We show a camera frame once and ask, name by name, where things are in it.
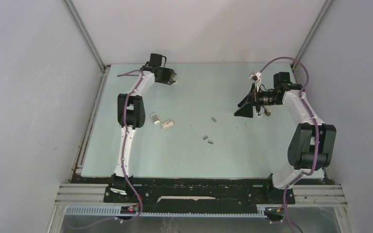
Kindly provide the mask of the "open staple tray box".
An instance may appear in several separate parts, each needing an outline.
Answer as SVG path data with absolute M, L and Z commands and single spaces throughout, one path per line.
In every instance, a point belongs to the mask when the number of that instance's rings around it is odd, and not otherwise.
M 159 119 L 159 116 L 158 116 L 157 113 L 152 113 L 152 114 L 150 115 L 150 117 L 151 117 L 151 119 L 152 119 L 152 121 L 153 121 L 153 123 L 154 123 L 155 125 L 160 123 L 160 119 Z

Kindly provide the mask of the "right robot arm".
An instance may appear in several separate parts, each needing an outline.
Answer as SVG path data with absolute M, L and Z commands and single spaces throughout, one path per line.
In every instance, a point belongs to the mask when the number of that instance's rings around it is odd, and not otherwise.
M 249 79 L 253 82 L 250 91 L 237 105 L 234 116 L 270 115 L 269 107 L 283 105 L 296 124 L 288 146 L 287 163 L 269 176 L 269 186 L 263 189 L 264 199 L 275 203 L 281 199 L 282 189 L 292 188 L 301 178 L 330 165 L 337 130 L 318 117 L 307 100 L 304 87 L 293 83 L 288 72 L 274 74 L 273 88 L 267 90 L 261 89 L 260 72 L 252 73 Z

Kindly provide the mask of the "right aluminium frame post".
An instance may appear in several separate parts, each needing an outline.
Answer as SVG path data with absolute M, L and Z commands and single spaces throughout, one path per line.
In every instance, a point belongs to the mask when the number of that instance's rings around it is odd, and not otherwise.
M 312 42 L 313 38 L 315 37 L 316 33 L 318 32 L 320 26 L 322 25 L 325 17 L 329 13 L 332 5 L 334 4 L 335 0 L 326 0 L 324 4 L 322 5 L 322 8 L 320 9 L 318 15 L 316 16 L 310 30 L 307 33 L 307 36 L 305 37 L 302 45 L 300 46 L 295 59 L 298 61 L 301 61 L 304 54 L 306 53 L 306 50 L 308 49 L 310 43 Z

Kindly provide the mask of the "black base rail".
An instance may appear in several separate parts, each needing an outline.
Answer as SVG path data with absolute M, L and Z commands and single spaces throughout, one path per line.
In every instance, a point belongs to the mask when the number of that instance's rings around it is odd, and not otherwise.
M 261 205 L 295 204 L 292 189 L 273 187 L 269 179 L 130 178 L 126 194 L 105 189 L 105 203 L 143 205 L 145 214 L 256 214 Z

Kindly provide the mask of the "olive green stapler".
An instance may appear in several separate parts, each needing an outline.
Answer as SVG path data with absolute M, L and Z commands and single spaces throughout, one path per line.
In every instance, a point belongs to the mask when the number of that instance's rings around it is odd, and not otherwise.
M 177 84 L 177 76 L 176 75 L 172 77 L 172 84 L 173 85 Z

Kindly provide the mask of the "light blue stapler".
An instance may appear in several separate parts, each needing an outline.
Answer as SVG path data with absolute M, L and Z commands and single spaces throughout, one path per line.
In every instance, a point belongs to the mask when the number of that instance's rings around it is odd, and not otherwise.
M 263 117 L 264 111 L 263 110 L 259 110 L 259 111 L 256 111 L 255 113 L 256 113 L 257 117 Z

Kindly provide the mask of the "beige brown stapler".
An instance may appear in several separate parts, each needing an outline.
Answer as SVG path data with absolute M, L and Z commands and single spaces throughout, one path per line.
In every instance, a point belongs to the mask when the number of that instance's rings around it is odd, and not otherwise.
M 264 114 L 265 114 L 266 116 L 270 116 L 270 115 L 271 115 L 271 112 L 268 111 L 267 109 L 264 109 Z

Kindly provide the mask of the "white staple box sleeve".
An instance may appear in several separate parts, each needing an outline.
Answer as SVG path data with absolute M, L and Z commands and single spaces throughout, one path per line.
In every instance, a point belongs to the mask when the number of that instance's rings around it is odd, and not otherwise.
M 170 120 L 163 122 L 161 125 L 162 125 L 162 128 L 165 130 L 165 129 L 173 127 L 174 122 L 170 119 Z

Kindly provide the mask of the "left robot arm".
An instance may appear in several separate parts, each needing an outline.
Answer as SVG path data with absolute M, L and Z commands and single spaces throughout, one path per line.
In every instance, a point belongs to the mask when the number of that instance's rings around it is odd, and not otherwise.
M 172 85 L 177 83 L 176 72 L 166 67 L 167 57 L 152 53 L 149 61 L 141 68 L 118 75 L 118 77 L 136 76 L 137 80 L 127 93 L 117 97 L 117 117 L 121 126 L 119 158 L 111 176 L 109 188 L 122 202 L 129 202 L 135 190 L 130 183 L 129 163 L 134 137 L 137 129 L 145 124 L 146 113 L 143 96 L 154 83 Z

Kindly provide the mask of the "left aluminium frame post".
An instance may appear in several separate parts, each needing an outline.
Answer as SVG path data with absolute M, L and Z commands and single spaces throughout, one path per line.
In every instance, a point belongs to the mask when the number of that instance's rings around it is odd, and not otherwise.
M 75 27 L 77 28 L 91 55 L 93 56 L 97 66 L 99 67 L 101 72 L 104 72 L 106 69 L 106 65 L 103 62 L 75 4 L 72 0 L 61 0 L 61 2 L 64 4 L 66 10 L 68 11 L 73 23 L 75 24 Z

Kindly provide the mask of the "aluminium frame post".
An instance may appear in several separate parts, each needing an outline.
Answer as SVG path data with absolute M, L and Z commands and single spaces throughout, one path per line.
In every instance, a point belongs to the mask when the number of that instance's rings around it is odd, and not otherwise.
M 72 0 L 61 0 L 61 2 L 64 4 L 66 10 L 68 11 L 73 23 L 75 24 L 75 27 L 77 28 L 91 55 L 93 56 L 97 66 L 99 67 L 101 72 L 104 72 L 106 69 L 106 65 L 103 62 L 75 4 Z
M 313 38 L 315 37 L 316 33 L 318 32 L 320 26 L 322 25 L 325 17 L 329 13 L 332 5 L 334 4 L 335 0 L 326 0 L 324 4 L 322 5 L 322 8 L 320 9 L 318 15 L 316 16 L 310 30 L 307 33 L 307 36 L 305 37 L 302 45 L 300 46 L 295 59 L 298 61 L 301 61 L 304 54 L 306 53 L 306 50 L 308 49 L 310 43 L 312 42 Z

